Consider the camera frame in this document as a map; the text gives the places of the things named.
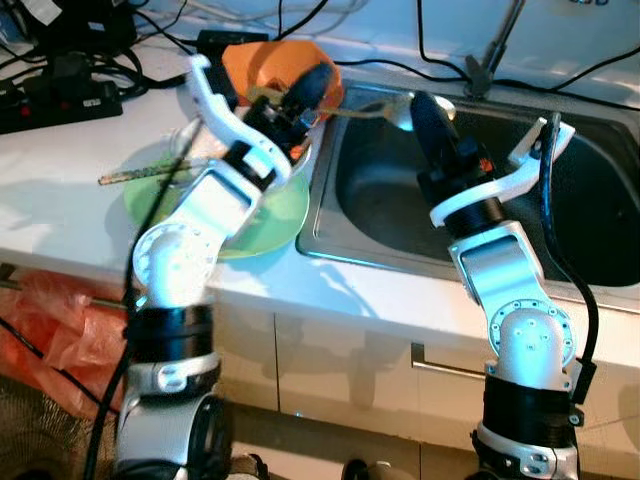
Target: orange object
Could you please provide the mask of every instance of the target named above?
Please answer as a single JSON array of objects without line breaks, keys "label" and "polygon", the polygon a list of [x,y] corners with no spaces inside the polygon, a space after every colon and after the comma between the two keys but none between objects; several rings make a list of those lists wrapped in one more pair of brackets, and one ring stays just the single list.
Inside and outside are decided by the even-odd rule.
[{"label": "orange object", "polygon": [[[32,272],[21,284],[22,291],[0,290],[0,317],[44,358],[0,328],[0,374],[42,390],[72,415],[95,417],[97,406],[53,368],[67,370],[102,398],[124,349],[126,318],[124,312],[91,305],[91,298],[121,292],[51,272]],[[122,384],[112,407],[121,401]]]},{"label": "orange object", "polygon": [[344,97],[340,70],[313,42],[285,40],[230,45],[222,56],[222,63],[240,97],[240,105],[250,105],[246,98],[250,87],[257,85],[285,91],[300,75],[322,62],[331,66],[333,76],[320,108],[337,108]]}]

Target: electrical cord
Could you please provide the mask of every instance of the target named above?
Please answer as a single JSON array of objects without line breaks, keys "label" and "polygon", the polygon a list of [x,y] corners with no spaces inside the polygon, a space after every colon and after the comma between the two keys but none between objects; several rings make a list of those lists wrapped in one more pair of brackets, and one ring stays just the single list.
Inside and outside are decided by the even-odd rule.
[{"label": "electrical cord", "polygon": [[428,75],[426,73],[423,73],[419,70],[416,70],[415,68],[412,68],[408,65],[405,65],[403,63],[400,62],[396,62],[394,60],[386,60],[383,58],[368,58],[365,60],[354,60],[354,61],[343,61],[343,60],[334,60],[334,62],[336,65],[342,65],[342,66],[355,66],[355,65],[366,65],[369,63],[382,63],[385,65],[393,65],[394,67],[399,67],[399,68],[403,68],[405,70],[407,70],[408,72],[411,72],[415,75],[418,75],[422,78],[424,78],[425,80],[429,80],[432,82],[439,82],[439,83],[452,83],[452,82],[463,82],[464,78],[460,78],[460,77],[451,77],[451,78],[440,78],[440,77],[432,77],[431,75]]},{"label": "electrical cord", "polygon": [[424,21],[422,19],[422,0],[416,0],[416,9],[418,17],[418,48],[420,50],[420,58],[422,58],[427,63],[433,63],[450,68],[458,75],[460,75],[460,78],[469,81],[469,76],[457,65],[454,65],[453,63],[447,62],[445,60],[438,60],[427,56],[427,52],[424,48]]},{"label": "electrical cord", "polygon": [[[130,55],[137,59],[137,56],[133,51],[129,52]],[[112,58],[101,59],[105,64],[97,65],[92,68],[92,72],[94,73],[103,73],[106,75],[120,75],[128,79],[132,84],[136,84],[139,77],[140,70],[133,70],[129,67],[126,67],[118,62],[116,62]],[[175,88],[180,85],[183,85],[186,82],[186,74],[176,75],[174,77],[169,77],[165,80],[154,80],[153,78],[149,78],[146,75],[142,74],[142,83],[139,85],[139,88],[143,89],[139,92],[139,94],[134,96],[140,96],[146,93],[148,90],[165,90],[168,88]]]},{"label": "electrical cord", "polygon": [[[335,30],[336,28],[338,28],[340,25],[342,25],[345,20],[347,19],[347,17],[349,15],[351,15],[354,12],[357,12],[359,10],[361,10],[362,8],[365,7],[365,5],[367,5],[369,3],[369,0],[351,0],[351,3],[349,4],[349,7],[347,7],[340,15],[340,17],[333,22],[331,25],[324,27],[320,30],[316,30],[314,32],[305,32],[306,35],[313,35],[313,36],[317,36],[317,35],[322,35],[323,33],[327,33],[327,32],[331,32],[333,30]],[[327,7],[325,7],[322,11],[322,13],[326,13],[327,12]],[[282,22],[282,14],[279,13],[278,14],[278,24],[280,24]],[[271,28],[273,30],[277,30],[278,34],[281,33],[281,29],[278,26],[275,25],[270,25],[267,22],[260,22],[261,26],[267,27],[267,28]]]},{"label": "electrical cord", "polygon": [[[24,335],[22,335],[13,325],[11,325],[9,322],[7,322],[2,317],[0,317],[0,326],[3,327],[5,330],[7,330],[11,335],[13,335],[13,337],[16,340],[18,340],[27,350],[29,350],[31,353],[33,353],[36,357],[38,357],[40,360],[44,359],[44,353],[42,353],[42,351],[39,350],[38,347],[36,347],[33,343],[31,343],[29,340],[27,340],[27,338]],[[100,405],[100,399],[98,397],[96,397],[93,394],[93,392],[91,392],[91,390],[89,390],[87,387],[85,387],[82,384],[82,382],[80,382],[80,380],[78,380],[71,373],[69,373],[68,370],[65,370],[64,368],[55,368],[55,367],[51,367],[51,366],[49,366],[49,368],[51,368],[52,370],[55,370],[60,375],[62,375],[64,378],[66,378],[78,390],[80,390],[89,400],[91,400],[92,402],[94,402],[97,405]],[[111,413],[115,413],[115,414],[118,413],[117,410],[115,410],[115,409],[113,409],[111,407],[109,407],[109,411]]]},{"label": "electrical cord", "polygon": [[[151,208],[147,212],[147,216],[142,222],[142,225],[140,225],[140,229],[138,230],[133,246],[129,250],[129,257],[127,259],[127,267],[124,276],[124,304],[127,309],[127,317],[130,324],[136,321],[137,316],[135,300],[136,292],[133,287],[133,252],[135,245],[151,226],[153,218],[158,212],[160,204],[162,203],[162,200],[164,199],[165,194],[169,189],[169,185],[171,185],[173,178],[180,169],[180,165],[183,163],[185,157],[189,153],[189,150],[191,150],[193,139],[197,136],[197,134],[198,132],[196,131],[191,140],[184,145],[180,154],[176,156],[176,159],[174,160],[171,167],[171,171],[162,182],[160,190],[158,191],[158,194],[156,195]],[[130,342],[127,342],[124,352],[122,352],[122,357],[120,358],[120,361],[118,362],[118,365],[116,366],[116,369],[114,370],[113,375],[109,380],[109,384],[107,385],[107,388],[105,390],[104,397],[100,402],[96,419],[93,423],[93,428],[91,430],[91,439],[89,440],[89,447],[87,449],[87,458],[85,460],[84,473],[82,476],[83,480],[93,480],[95,476],[98,452],[100,450],[100,441],[102,439],[102,431],[104,430],[104,423],[107,417],[107,410],[109,405],[111,404],[111,401],[113,400],[113,396],[116,392],[118,384],[120,383],[120,379],[124,376],[128,368],[129,361],[131,360],[132,355],[133,346],[130,344]]]},{"label": "electrical cord", "polygon": [[169,40],[171,43],[176,45],[180,50],[185,52],[187,55],[193,55],[193,52],[189,50],[187,47],[185,47],[184,44],[180,41],[180,39],[174,37],[170,33],[165,32],[160,25],[158,25],[151,17],[149,17],[149,15],[147,15],[146,13],[142,13],[138,10],[134,10],[133,13],[135,15],[138,15],[139,17],[144,18],[152,27],[154,27],[158,31],[158,33],[162,34],[167,40]]},{"label": "electrical cord", "polygon": [[26,53],[23,53],[21,55],[15,53],[15,52],[11,52],[11,56],[12,58],[10,58],[9,60],[5,60],[4,62],[0,62],[0,70],[2,70],[5,67],[8,67],[9,65],[13,65],[14,63],[17,62],[26,62],[26,63],[40,63],[43,62],[45,60],[45,58],[38,58],[38,59],[32,59],[30,57],[34,56],[37,52],[37,47],[36,48],[32,48],[31,50],[29,50]]},{"label": "electrical cord", "polygon": [[520,80],[499,79],[493,82],[495,85],[502,85],[505,87],[519,88],[521,90],[529,90],[538,93],[552,93],[554,95],[560,95],[562,97],[574,98],[576,100],[582,100],[583,102],[594,103],[596,105],[602,105],[605,107],[617,108],[620,110],[630,110],[632,112],[640,112],[640,108],[632,107],[630,105],[624,105],[621,103],[609,102],[607,100],[601,100],[599,98],[587,97],[586,95],[580,95],[572,92],[554,91],[546,87],[538,87],[531,85]]},{"label": "electrical cord", "polygon": [[593,353],[598,340],[598,328],[600,324],[598,304],[596,303],[591,288],[589,288],[589,284],[582,279],[578,272],[562,255],[553,220],[551,178],[554,149],[559,129],[560,114],[554,113],[551,122],[545,127],[542,134],[542,158],[540,160],[540,193],[542,201],[540,203],[540,218],[545,245],[551,260],[553,260],[553,263],[558,267],[558,270],[580,291],[587,306],[589,324],[587,328],[587,340],[581,360],[582,363],[589,364],[593,360]]},{"label": "electrical cord", "polygon": [[[361,2],[354,2],[349,7],[340,8],[340,7],[332,7],[327,5],[322,9],[322,13],[339,13],[339,14],[349,14],[357,12],[361,10],[365,5],[369,3],[370,0],[362,0]],[[230,22],[236,23],[247,23],[247,22],[256,22],[262,20],[264,18],[274,17],[278,15],[278,9],[268,10],[265,12],[261,12],[258,14],[252,15],[238,15],[230,12],[229,10],[225,10],[220,7],[213,7],[211,5],[205,5],[196,0],[188,0],[189,6],[192,6],[198,10],[202,10],[210,15],[221,18],[222,20],[227,20]],[[282,13],[293,13],[293,12],[308,12],[309,7],[306,5],[290,5],[288,7],[283,7]]]},{"label": "electrical cord", "polygon": [[278,35],[282,35],[282,7],[284,0],[278,0]]},{"label": "electrical cord", "polygon": [[103,57],[96,55],[94,61],[101,62],[101,65],[95,64],[91,66],[91,73],[97,73],[102,75],[108,75],[112,77],[124,77],[131,85],[127,87],[118,86],[118,92],[120,94],[120,100],[126,101],[132,98],[144,95],[149,91],[149,87],[145,82],[145,77],[142,72],[142,64],[140,59],[130,50],[123,51],[123,55],[129,59],[133,64],[135,70],[132,70],[120,63],[116,62],[112,57]]},{"label": "electrical cord", "polygon": [[293,25],[292,27],[287,28],[284,32],[278,34],[274,40],[278,41],[278,40],[282,40],[283,38],[288,37],[289,35],[291,35],[292,33],[300,30],[302,27],[304,27],[307,23],[309,23],[311,20],[313,20],[313,18],[320,13],[320,10],[322,10],[324,8],[324,6],[327,4],[329,0],[320,0],[318,2],[318,4],[313,7],[313,9],[302,19],[300,20],[298,23],[296,23],[295,25]]},{"label": "electrical cord", "polygon": [[565,80],[562,83],[559,83],[555,87],[551,87],[549,90],[552,91],[552,92],[561,90],[561,89],[563,89],[565,87],[568,87],[569,85],[571,85],[572,83],[576,82],[577,80],[580,80],[582,77],[585,77],[585,76],[589,75],[591,72],[593,72],[595,70],[598,70],[598,69],[600,69],[602,67],[605,67],[607,65],[610,65],[612,63],[619,62],[620,60],[624,60],[625,58],[632,57],[632,56],[636,55],[637,53],[640,53],[640,46],[634,48],[633,50],[629,50],[628,52],[620,54],[618,56],[611,57],[611,58],[603,60],[603,61],[601,61],[599,63],[596,63],[592,67],[589,67],[586,70],[584,70],[583,72],[581,72],[581,73],[579,73],[577,75],[574,75],[570,79]]},{"label": "electrical cord", "polygon": [[180,20],[180,17],[182,16],[182,12],[184,11],[185,7],[187,6],[187,0],[182,0],[182,4],[180,5],[180,9],[178,10],[178,13],[176,14],[176,16],[174,17],[173,20],[171,20],[171,22],[169,22],[167,25],[165,25],[164,27],[157,29],[155,32],[147,34],[147,35],[140,35],[140,38],[138,38],[134,44],[136,43],[140,43],[140,42],[144,42],[147,38],[149,37],[153,37],[154,35],[158,35],[160,33],[164,34],[166,33],[166,31],[168,29],[170,29],[171,27],[173,27],[176,23],[178,23],[178,21]]},{"label": "electrical cord", "polygon": [[43,70],[45,68],[46,68],[46,65],[39,65],[39,66],[36,66],[36,67],[30,67],[30,68],[27,68],[26,70],[22,70],[21,72],[14,73],[13,75],[8,76],[4,80],[12,81],[12,80],[15,80],[17,78],[24,77],[25,75],[28,75],[30,73],[37,72],[39,70]]}]

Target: black cable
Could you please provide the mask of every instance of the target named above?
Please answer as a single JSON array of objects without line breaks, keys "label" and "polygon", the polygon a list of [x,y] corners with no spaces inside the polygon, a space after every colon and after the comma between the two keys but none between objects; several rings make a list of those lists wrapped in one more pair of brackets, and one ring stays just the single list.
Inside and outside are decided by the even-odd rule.
[{"label": "black cable", "polygon": [[14,73],[13,75],[8,76],[4,80],[15,80],[16,78],[23,77],[25,75],[28,75],[29,73],[33,73],[33,72],[37,72],[38,70],[42,70],[45,67],[46,67],[46,65],[39,65],[39,66],[36,66],[36,67],[30,67],[30,68],[27,68],[26,70],[22,70],[21,72]]},{"label": "black cable", "polygon": [[552,188],[551,178],[553,171],[553,156],[556,139],[560,129],[560,114],[554,113],[551,122],[545,127],[542,133],[542,158],[540,160],[540,193],[542,201],[540,203],[540,219],[542,222],[542,230],[544,232],[545,245],[549,256],[553,263],[558,267],[565,277],[567,277],[580,291],[587,306],[589,324],[587,328],[587,340],[582,354],[583,363],[591,363],[593,353],[598,340],[598,328],[600,318],[598,313],[598,304],[593,296],[593,292],[589,288],[589,284],[576,272],[571,264],[562,255],[558,239],[556,237],[555,226],[553,222],[552,210]]},{"label": "black cable", "polygon": [[427,63],[434,63],[437,65],[443,65],[445,67],[448,67],[454,72],[456,72],[458,75],[460,75],[460,78],[462,78],[463,80],[469,81],[469,76],[464,72],[464,70],[462,70],[457,65],[454,65],[453,63],[447,62],[445,60],[437,60],[435,58],[430,58],[429,56],[427,56],[427,52],[425,51],[425,48],[424,48],[424,24],[422,20],[422,0],[416,0],[416,9],[417,9],[417,17],[418,17],[418,47],[420,50],[420,57]]},{"label": "black cable", "polygon": [[306,17],[304,17],[302,20],[300,20],[298,23],[296,23],[292,27],[287,28],[284,32],[278,33],[276,38],[274,38],[273,40],[274,41],[282,40],[283,38],[288,37],[292,33],[296,32],[297,30],[299,30],[302,27],[304,27],[307,23],[309,23],[311,20],[313,20],[313,18],[318,13],[320,13],[320,10],[322,10],[328,2],[329,2],[329,0],[320,0],[318,2],[318,4],[315,7],[313,7],[313,10],[311,10],[307,14]]},{"label": "black cable", "polygon": [[23,53],[21,55],[17,55],[17,54],[12,53],[11,54],[12,58],[10,58],[9,60],[5,60],[4,62],[0,63],[0,70],[2,70],[5,67],[8,67],[9,65],[13,65],[16,62],[20,62],[20,61],[23,61],[23,62],[26,62],[26,63],[40,63],[40,62],[43,62],[45,60],[45,57],[38,58],[38,59],[30,58],[30,57],[33,57],[36,53],[37,53],[37,47],[32,48],[28,52],[25,52],[25,53]]},{"label": "black cable", "polygon": [[131,49],[123,50],[122,55],[124,55],[134,66],[135,68],[135,80],[133,85],[128,88],[124,88],[120,91],[121,97],[125,100],[139,97],[144,95],[149,91],[149,87],[146,84],[144,73],[142,71],[142,63],[138,56],[133,53]]},{"label": "black cable", "polygon": [[[24,335],[22,335],[13,325],[11,325],[9,322],[7,322],[2,317],[0,317],[0,326],[3,327],[5,330],[7,330],[11,335],[13,335],[13,337],[16,340],[18,340],[22,345],[24,345],[24,347],[27,350],[29,350],[31,353],[33,353],[36,357],[38,357],[40,360],[44,359],[44,353],[42,353],[42,351],[39,350],[38,347],[36,347],[29,340],[27,340]],[[66,378],[69,382],[71,382],[73,385],[75,385],[76,388],[78,390],[80,390],[89,400],[91,400],[92,402],[94,402],[97,405],[100,405],[100,399],[98,397],[96,397],[91,392],[91,390],[89,390],[87,387],[85,387],[80,382],[80,380],[78,380],[76,377],[74,377],[67,370],[65,370],[64,368],[55,368],[55,367],[51,367],[51,366],[49,366],[49,368],[55,370],[60,375],[62,375],[64,378]],[[115,413],[115,414],[118,413],[117,410],[114,410],[111,407],[109,407],[109,411],[111,413]]]},{"label": "black cable", "polygon": [[598,70],[598,69],[600,69],[602,67],[605,67],[607,65],[610,65],[612,63],[619,62],[620,60],[624,60],[625,58],[632,57],[632,56],[636,55],[637,53],[640,53],[640,47],[636,47],[633,50],[629,50],[628,52],[622,53],[622,54],[620,54],[620,55],[618,55],[616,57],[611,57],[611,58],[608,58],[606,60],[603,60],[603,61],[601,61],[599,63],[596,63],[592,67],[587,68],[583,72],[578,73],[577,75],[574,75],[570,79],[565,80],[562,83],[559,83],[555,87],[551,87],[549,90],[553,92],[553,91],[557,91],[557,90],[560,90],[562,88],[565,88],[565,87],[571,85],[573,82],[575,82],[577,80],[580,80],[582,77],[585,77],[585,76],[589,75],[591,72],[593,72],[595,70]]},{"label": "black cable", "polygon": [[451,77],[451,78],[432,77],[431,75],[427,75],[426,73],[422,73],[421,71],[416,70],[415,68],[412,68],[412,67],[410,67],[408,65],[405,65],[403,63],[396,62],[396,61],[393,61],[393,60],[385,60],[385,59],[382,59],[382,58],[368,58],[366,60],[354,60],[354,61],[335,60],[333,63],[335,63],[336,65],[342,65],[342,66],[366,65],[368,63],[383,63],[385,65],[393,65],[395,67],[404,68],[408,72],[411,72],[411,73],[414,73],[416,75],[419,75],[420,77],[422,77],[422,78],[424,78],[426,80],[430,80],[432,82],[450,83],[450,82],[463,82],[464,81],[463,78],[459,78],[459,77]]},{"label": "black cable", "polygon": [[278,36],[282,35],[282,6],[284,0],[278,0]]},{"label": "black cable", "polygon": [[621,110],[630,110],[633,112],[640,112],[640,108],[631,107],[629,105],[624,105],[620,103],[609,102],[607,100],[600,100],[599,98],[587,97],[585,95],[580,95],[572,92],[563,92],[563,91],[553,91],[550,88],[546,87],[538,87],[536,85],[531,85],[526,82],[522,82],[520,80],[510,80],[510,79],[499,79],[493,82],[495,85],[502,85],[505,87],[513,87],[519,88],[522,90],[530,90],[532,92],[538,93],[552,93],[554,95],[560,95],[562,97],[575,98],[576,100],[582,100],[584,102],[594,103],[596,105],[603,105],[605,107],[613,107]]},{"label": "black cable", "polygon": [[4,45],[2,42],[0,42],[0,48],[2,50],[4,50],[5,52],[7,52],[9,55],[11,55],[15,60],[14,61],[19,61],[22,60],[23,62],[27,62],[27,63],[40,63],[44,60],[44,58],[39,58],[39,59],[33,59],[33,58],[29,58],[31,56],[33,56],[34,52],[35,52],[35,48],[29,50],[26,53],[23,54],[18,54],[16,52],[14,52],[13,50],[11,50],[9,47],[7,47],[6,45]]},{"label": "black cable", "polygon": [[139,17],[144,18],[147,22],[149,22],[149,24],[154,27],[158,33],[161,33],[165,38],[167,38],[167,40],[169,40],[171,43],[173,43],[174,45],[176,45],[180,50],[182,50],[183,52],[185,52],[187,55],[193,55],[193,52],[191,50],[189,50],[187,47],[185,47],[181,42],[180,39],[174,37],[173,35],[171,35],[170,33],[165,32],[162,27],[160,25],[158,25],[155,21],[153,21],[148,15],[139,12],[138,10],[134,10],[133,12],[135,15],[138,15]]},{"label": "black cable", "polygon": [[[196,132],[196,134],[194,134],[194,136],[192,137],[191,141],[188,142],[183,147],[182,152],[180,152],[180,154],[176,156],[176,159],[171,167],[171,171],[162,182],[160,190],[158,191],[158,194],[156,195],[153,201],[153,205],[151,205],[151,208],[147,212],[147,216],[145,217],[144,221],[140,225],[140,229],[138,230],[138,234],[136,235],[133,246],[129,250],[129,257],[127,259],[127,268],[124,276],[124,284],[125,284],[124,304],[127,309],[127,317],[129,319],[129,325],[131,325],[133,322],[136,321],[136,315],[137,315],[136,300],[135,300],[136,292],[133,287],[134,247],[138,243],[140,238],[142,238],[142,235],[144,235],[144,233],[151,226],[151,222],[153,221],[153,218],[155,217],[156,213],[158,212],[158,209],[160,208],[160,204],[162,203],[162,200],[164,199],[164,196],[167,193],[167,190],[169,189],[169,185],[171,185],[173,178],[175,177],[176,173],[180,169],[180,165],[182,164],[185,157],[187,156],[187,153],[189,153],[189,150],[191,149],[191,145],[193,144],[193,139],[195,138],[197,133],[198,132]],[[91,430],[91,439],[89,440],[89,448],[87,449],[87,458],[85,461],[84,474],[82,476],[83,480],[93,480],[93,477],[95,476],[96,464],[98,460],[98,452],[100,450],[100,441],[102,439],[102,431],[104,429],[104,422],[107,417],[108,406],[111,404],[111,400],[113,399],[113,395],[115,394],[118,384],[120,383],[120,379],[122,378],[122,376],[125,374],[127,370],[127,367],[129,365],[129,360],[131,359],[132,354],[133,354],[133,347],[131,346],[130,343],[127,343],[124,349],[124,352],[122,352],[122,357],[120,358],[120,361],[118,362],[118,365],[116,366],[116,369],[113,372],[111,379],[109,380],[109,384],[107,385],[107,388],[105,390],[104,397],[100,402],[100,407],[98,408],[98,413],[96,415],[95,422],[93,423],[93,429]]]},{"label": "black cable", "polygon": [[[132,84],[136,82],[136,78],[138,75],[138,72],[136,70],[132,70],[129,67],[121,65],[113,59],[106,59],[103,61],[106,62],[105,65],[96,65],[92,67],[91,71],[93,73],[102,73],[106,75],[121,75],[131,81]],[[142,75],[142,79],[144,82],[143,86],[147,90],[166,90],[169,88],[175,88],[183,85],[186,82],[186,78],[186,74],[180,74],[164,80],[155,80],[153,78],[147,77],[146,75]]]},{"label": "black cable", "polygon": [[140,42],[144,42],[147,38],[153,37],[154,35],[158,35],[160,33],[162,33],[162,34],[166,33],[168,29],[170,29],[176,23],[178,23],[178,21],[180,20],[180,17],[182,16],[182,12],[183,12],[183,10],[185,9],[186,6],[187,6],[187,0],[182,0],[182,4],[180,5],[180,8],[178,9],[178,13],[174,17],[174,19],[171,20],[171,22],[169,22],[167,25],[165,25],[164,27],[162,27],[160,29],[156,29],[156,31],[153,32],[153,33],[150,33],[148,35],[141,35],[140,38],[138,38],[134,42],[134,44],[140,43]]}]

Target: cabinet handle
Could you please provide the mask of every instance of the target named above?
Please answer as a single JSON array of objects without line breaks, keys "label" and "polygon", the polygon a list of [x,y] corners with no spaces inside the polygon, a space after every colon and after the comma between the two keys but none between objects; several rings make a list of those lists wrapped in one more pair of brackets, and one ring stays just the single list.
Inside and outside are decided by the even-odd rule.
[{"label": "cabinet handle", "polygon": [[419,368],[421,370],[431,370],[440,373],[452,373],[463,377],[475,378],[476,380],[484,380],[485,374],[476,372],[475,370],[467,370],[466,368],[450,367],[441,363],[427,362],[424,355],[424,345],[421,343],[411,343],[411,368]]}]

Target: robotic arm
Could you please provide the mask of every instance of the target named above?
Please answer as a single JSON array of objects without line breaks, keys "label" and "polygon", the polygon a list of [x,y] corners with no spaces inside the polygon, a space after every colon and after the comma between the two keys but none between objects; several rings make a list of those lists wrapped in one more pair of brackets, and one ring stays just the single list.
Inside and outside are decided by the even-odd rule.
[{"label": "robotic arm", "polygon": [[[292,86],[279,105],[266,97],[238,119],[208,80],[206,58],[192,58],[190,90],[204,124],[228,147],[212,160],[164,221],[134,250],[148,304],[130,325],[135,346],[118,425],[116,478],[223,480],[230,470],[231,422],[215,396],[220,359],[213,350],[205,285],[223,243],[251,219],[264,192],[286,184],[300,167],[289,154],[310,125],[330,69],[320,65]],[[577,381],[569,317],[546,295],[542,268],[518,222],[502,202],[528,191],[540,165],[539,119],[514,149],[514,173],[495,178],[482,145],[460,140],[427,94],[411,105],[428,168],[418,178],[434,205],[431,218],[455,239],[454,264],[469,295],[485,311],[497,360],[486,363],[484,415],[473,432],[483,472],[478,478],[579,479],[575,426]],[[554,159],[574,130],[561,124]]]},{"label": "robotic arm", "polygon": [[[543,289],[543,272],[518,222],[505,218],[502,202],[526,193],[538,180],[540,118],[509,159],[519,167],[495,178],[495,166],[473,139],[459,140],[427,94],[412,105],[414,130],[428,169],[418,180],[437,206],[435,226],[454,238],[449,248],[471,298],[487,317],[497,360],[485,365],[484,415],[472,434],[483,472],[473,478],[579,479],[574,428],[583,415],[575,407],[578,383],[565,368],[575,358],[576,339],[568,315]],[[561,123],[555,160],[575,130]]]},{"label": "robotic arm", "polygon": [[223,243],[247,225],[264,193],[285,185],[301,166],[290,155],[303,143],[306,121],[324,96],[331,70],[320,64],[272,105],[254,102],[243,120],[209,82],[211,65],[191,59],[189,88],[204,124],[228,147],[211,160],[172,214],[135,245],[134,268],[148,302],[130,322],[134,345],[118,425],[116,478],[227,478],[231,422],[212,392],[220,372],[213,350],[213,314],[203,299]]}]

